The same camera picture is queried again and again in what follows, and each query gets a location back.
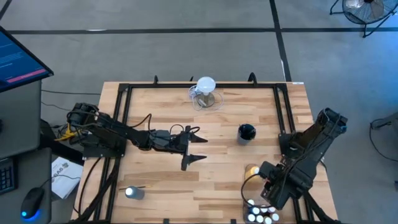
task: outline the paper sheet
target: paper sheet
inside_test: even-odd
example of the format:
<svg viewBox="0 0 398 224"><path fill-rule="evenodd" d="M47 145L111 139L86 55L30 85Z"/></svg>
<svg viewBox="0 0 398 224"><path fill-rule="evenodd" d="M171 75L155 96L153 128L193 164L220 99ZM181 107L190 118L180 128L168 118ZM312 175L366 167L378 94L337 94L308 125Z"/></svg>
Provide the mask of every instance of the paper sheet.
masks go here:
<svg viewBox="0 0 398 224"><path fill-rule="evenodd" d="M56 177L58 175L66 175L71 178L81 177L83 166L70 162L67 159L58 157L52 162L51 188L52 192L57 194L60 198L65 199L69 196L70 192L79 183L80 179L69 179L68 177Z"/></svg>

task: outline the white cap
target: white cap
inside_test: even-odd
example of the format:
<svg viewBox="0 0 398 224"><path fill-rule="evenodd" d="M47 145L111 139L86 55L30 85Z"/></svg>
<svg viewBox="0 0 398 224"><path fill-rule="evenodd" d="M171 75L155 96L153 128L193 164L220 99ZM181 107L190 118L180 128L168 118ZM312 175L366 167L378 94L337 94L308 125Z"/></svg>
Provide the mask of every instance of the white cap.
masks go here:
<svg viewBox="0 0 398 224"><path fill-rule="evenodd" d="M126 188L126 195L132 195L134 190L131 187Z"/></svg>
<svg viewBox="0 0 398 224"><path fill-rule="evenodd" d="M258 223L262 223L262 222L264 221L264 218L263 218L261 215L258 215L258 216L256 217L256 221L257 221Z"/></svg>
<svg viewBox="0 0 398 224"><path fill-rule="evenodd" d="M254 222L256 220L256 216L254 216L253 214L248 215L248 220L250 222Z"/></svg>
<svg viewBox="0 0 398 224"><path fill-rule="evenodd" d="M249 200L248 200L248 204L249 204L249 205L254 205L254 200L253 200L253 199L249 199Z"/></svg>
<svg viewBox="0 0 398 224"><path fill-rule="evenodd" d="M197 90L202 93L212 92L216 88L216 82L210 77L201 77L197 83Z"/></svg>
<svg viewBox="0 0 398 224"><path fill-rule="evenodd" d="M261 211L262 213L266 213L266 212L268 211L268 208L260 208L260 211Z"/></svg>
<svg viewBox="0 0 398 224"><path fill-rule="evenodd" d="M264 224L271 224L272 223L272 219L269 217L264 217Z"/></svg>
<svg viewBox="0 0 398 224"><path fill-rule="evenodd" d="M275 211L276 211L275 207L269 207L268 208L268 212L275 212Z"/></svg>
<svg viewBox="0 0 398 224"><path fill-rule="evenodd" d="M254 207L254 208L251 209L251 212L252 212L253 214L255 214L255 215L258 215L258 214L260 214L260 209Z"/></svg>
<svg viewBox="0 0 398 224"><path fill-rule="evenodd" d="M278 221L279 220L279 215L274 213L274 214L271 215L271 218L272 218L273 221Z"/></svg>

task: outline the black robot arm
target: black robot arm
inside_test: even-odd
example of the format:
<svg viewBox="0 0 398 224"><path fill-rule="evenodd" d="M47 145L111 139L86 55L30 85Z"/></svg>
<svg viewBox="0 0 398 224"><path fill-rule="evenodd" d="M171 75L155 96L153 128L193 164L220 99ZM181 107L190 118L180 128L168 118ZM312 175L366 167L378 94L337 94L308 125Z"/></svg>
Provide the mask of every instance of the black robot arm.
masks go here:
<svg viewBox="0 0 398 224"><path fill-rule="evenodd" d="M171 134L168 130L136 130L100 112L95 105L86 103L77 103L68 113L67 121L71 126L91 133L83 144L86 143L87 147L95 150L105 148L116 153L123 146L125 139L128 139L143 151L153 149L159 152L181 154L183 156L181 170L186 170L192 162L206 158L206 156L188 153L189 142L207 142L206 139L195 135L199 127L186 126L179 134Z"/></svg>
<svg viewBox="0 0 398 224"><path fill-rule="evenodd" d="M308 196L317 164L333 140L346 131L346 122L347 118L326 108L306 131L280 136L284 157L276 166L266 161L262 163L259 175L267 182L261 197L280 210L289 197Z"/></svg>

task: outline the black mug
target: black mug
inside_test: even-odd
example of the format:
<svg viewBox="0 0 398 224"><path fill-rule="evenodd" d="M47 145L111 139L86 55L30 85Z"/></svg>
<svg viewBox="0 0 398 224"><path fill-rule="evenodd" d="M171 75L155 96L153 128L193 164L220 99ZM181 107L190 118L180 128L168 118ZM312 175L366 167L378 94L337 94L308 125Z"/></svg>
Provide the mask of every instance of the black mug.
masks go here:
<svg viewBox="0 0 398 224"><path fill-rule="evenodd" d="M242 124L238 128L238 143L247 145L256 137L256 129L251 124Z"/></svg>

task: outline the gray carpet floor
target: gray carpet floor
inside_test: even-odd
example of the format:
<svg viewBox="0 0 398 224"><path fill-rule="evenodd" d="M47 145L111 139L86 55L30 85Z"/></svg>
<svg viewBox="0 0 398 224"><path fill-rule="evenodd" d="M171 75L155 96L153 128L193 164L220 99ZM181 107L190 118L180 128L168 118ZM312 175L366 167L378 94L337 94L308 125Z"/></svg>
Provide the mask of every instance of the gray carpet floor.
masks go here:
<svg viewBox="0 0 398 224"><path fill-rule="evenodd" d="M0 0L0 7L6 0ZM333 0L276 0L281 28L360 27L329 15ZM0 20L9 30L167 29L274 27L266 0L13 0ZM398 27L392 16L383 27ZM330 107L346 116L347 133L326 154L339 219L347 223L398 220L398 163L381 157L369 141L369 122L398 112L398 32L282 33L293 82L304 82L314 116ZM105 81L284 81L274 32L217 34L15 35L55 76L43 89L100 93ZM98 96L43 93L63 108ZM66 111L43 106L42 118L65 122ZM373 132L381 152L398 159L391 127ZM66 222L75 199L53 203L52 222Z"/></svg>

